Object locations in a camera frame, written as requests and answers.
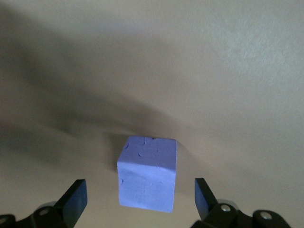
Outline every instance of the blue block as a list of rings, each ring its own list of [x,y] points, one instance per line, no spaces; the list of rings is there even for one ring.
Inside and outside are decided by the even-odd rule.
[[[172,212],[177,142],[130,136],[117,161],[122,206]]]

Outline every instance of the beige surface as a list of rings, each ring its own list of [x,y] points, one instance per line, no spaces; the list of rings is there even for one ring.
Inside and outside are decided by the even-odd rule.
[[[5,0],[0,214],[86,178],[76,227],[187,228],[194,178],[303,227],[304,2]],[[120,207],[128,135],[180,142],[174,211]]]

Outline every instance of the blue cube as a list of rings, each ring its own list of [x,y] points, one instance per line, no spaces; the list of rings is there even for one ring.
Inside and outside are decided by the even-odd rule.
[[[122,206],[172,212],[177,142],[130,136],[117,161]]]

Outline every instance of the silver screw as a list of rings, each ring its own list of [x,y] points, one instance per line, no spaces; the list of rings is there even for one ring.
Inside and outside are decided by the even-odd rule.
[[[222,210],[223,210],[224,212],[229,212],[229,211],[231,211],[231,208],[230,208],[228,205],[226,205],[226,204],[220,206],[220,208],[222,208]]]
[[[0,219],[0,224],[3,224],[3,223],[5,223],[6,222],[6,218],[1,218]]]
[[[49,212],[49,209],[44,209],[44,210],[39,212],[39,215],[41,215],[41,216],[46,215],[46,214],[48,214],[48,212]]]
[[[266,211],[261,212],[260,215],[262,216],[263,219],[266,219],[266,220],[271,220],[272,219],[271,215]]]

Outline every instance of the foam block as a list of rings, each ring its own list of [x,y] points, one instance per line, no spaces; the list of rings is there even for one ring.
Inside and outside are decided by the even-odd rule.
[[[177,142],[130,136],[117,161],[122,206],[172,212]]]

